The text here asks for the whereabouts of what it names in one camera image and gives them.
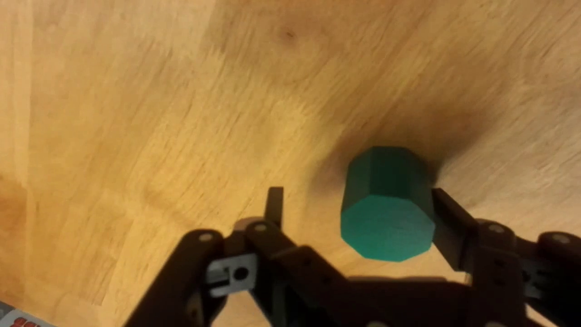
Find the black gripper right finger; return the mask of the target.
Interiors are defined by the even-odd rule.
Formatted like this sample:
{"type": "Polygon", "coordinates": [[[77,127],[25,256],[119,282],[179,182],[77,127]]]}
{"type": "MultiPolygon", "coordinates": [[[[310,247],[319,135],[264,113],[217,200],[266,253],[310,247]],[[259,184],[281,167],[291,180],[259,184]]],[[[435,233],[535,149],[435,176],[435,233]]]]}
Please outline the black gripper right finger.
{"type": "Polygon", "coordinates": [[[442,189],[431,191],[433,244],[468,278],[468,327],[526,327],[520,260],[513,233],[475,220],[442,189]]]}

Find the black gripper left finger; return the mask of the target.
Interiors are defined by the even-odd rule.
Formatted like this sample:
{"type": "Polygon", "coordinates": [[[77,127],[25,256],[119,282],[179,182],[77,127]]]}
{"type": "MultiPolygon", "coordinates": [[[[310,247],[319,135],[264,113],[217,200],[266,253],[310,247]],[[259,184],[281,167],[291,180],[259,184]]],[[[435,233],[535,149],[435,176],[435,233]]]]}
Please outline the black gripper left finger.
{"type": "Polygon", "coordinates": [[[339,327],[339,273],[281,229],[282,189],[266,191],[264,211],[233,226],[232,251],[250,256],[248,293],[271,327],[339,327]]]}

